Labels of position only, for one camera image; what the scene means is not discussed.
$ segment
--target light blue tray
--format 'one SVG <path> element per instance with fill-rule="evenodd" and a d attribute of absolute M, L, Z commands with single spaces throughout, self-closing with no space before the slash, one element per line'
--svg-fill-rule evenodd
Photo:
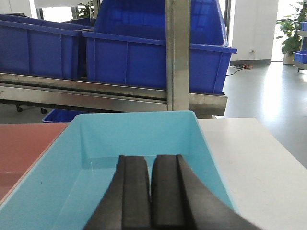
<path fill-rule="evenodd" d="M 182 154 L 233 207 L 193 112 L 82 114 L 0 206 L 1 230 L 81 230 L 120 154 L 146 156 L 149 174 L 157 154 Z"/>

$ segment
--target metal rack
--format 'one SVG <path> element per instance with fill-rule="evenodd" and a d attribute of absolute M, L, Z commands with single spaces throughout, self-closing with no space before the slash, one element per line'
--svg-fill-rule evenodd
<path fill-rule="evenodd" d="M 224 115 L 227 96 L 189 92 L 190 0 L 165 0 L 167 90 L 0 73 L 0 103 L 84 111 Z"/>
<path fill-rule="evenodd" d="M 307 1 L 303 1 L 303 8 L 307 7 Z M 299 30 L 298 35 L 302 36 L 302 42 L 301 42 L 301 51 L 307 49 L 307 31 Z M 297 71 L 299 72 L 302 69 L 307 69 L 307 64 L 293 61 L 293 64 L 298 67 Z"/>

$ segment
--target green leaves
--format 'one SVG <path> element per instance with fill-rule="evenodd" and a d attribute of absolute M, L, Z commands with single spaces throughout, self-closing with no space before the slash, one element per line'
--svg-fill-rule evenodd
<path fill-rule="evenodd" d="M 78 7 L 78 12 L 76 12 L 77 18 L 89 18 L 90 10 L 92 13 L 94 12 L 94 7 L 91 1 L 87 4 L 79 3 L 78 5 L 82 7 Z"/>
<path fill-rule="evenodd" d="M 300 50 L 301 36 L 298 35 L 298 30 L 301 30 L 301 22 L 305 21 L 306 5 L 303 2 L 298 2 L 298 5 L 303 7 L 296 7 L 291 5 L 297 13 L 285 16 L 285 19 L 277 20 L 276 24 L 280 25 L 280 30 L 283 31 L 284 36 L 278 36 L 276 39 L 284 38 L 282 42 L 282 52 L 292 55 L 293 52 Z"/>

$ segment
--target blue storage bin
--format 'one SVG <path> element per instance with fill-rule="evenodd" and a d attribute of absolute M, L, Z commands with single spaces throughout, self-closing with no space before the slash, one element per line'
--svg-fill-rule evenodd
<path fill-rule="evenodd" d="M 104 0 L 87 38 L 91 81 L 166 88 L 165 1 Z M 232 53 L 217 0 L 191 2 L 190 91 L 221 94 Z"/>
<path fill-rule="evenodd" d="M 48 113 L 42 120 L 44 123 L 54 122 L 71 122 L 76 115 L 86 114 L 88 112 L 75 111 L 75 110 L 64 110 L 64 109 L 53 109 Z"/>
<path fill-rule="evenodd" d="M 307 22 L 301 22 L 302 30 L 307 31 Z"/>
<path fill-rule="evenodd" d="M 115 172 L 118 156 L 183 154 L 228 206 L 228 191 L 191 111 L 78 115 L 0 206 L 6 229 L 82 230 Z"/>
<path fill-rule="evenodd" d="M 76 79 L 85 75 L 83 29 L 90 27 L 0 15 L 0 71 Z"/>
<path fill-rule="evenodd" d="M 294 61 L 307 64 L 307 50 L 294 52 Z"/>

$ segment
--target potted plant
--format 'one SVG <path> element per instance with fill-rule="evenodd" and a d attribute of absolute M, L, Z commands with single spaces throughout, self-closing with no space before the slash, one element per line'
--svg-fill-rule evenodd
<path fill-rule="evenodd" d="M 280 25 L 280 30 L 283 31 L 284 36 L 278 36 L 276 39 L 285 39 L 282 42 L 282 52 L 285 54 L 284 64 L 293 64 L 293 52 L 300 50 L 302 37 L 298 35 L 298 31 L 301 29 L 301 22 L 306 19 L 306 4 L 298 2 L 298 7 L 291 6 L 296 13 L 285 16 L 285 19 L 277 20 L 277 24 Z"/>
<path fill-rule="evenodd" d="M 94 13 L 93 2 L 89 1 L 87 4 L 79 3 L 77 18 L 91 18 Z"/>

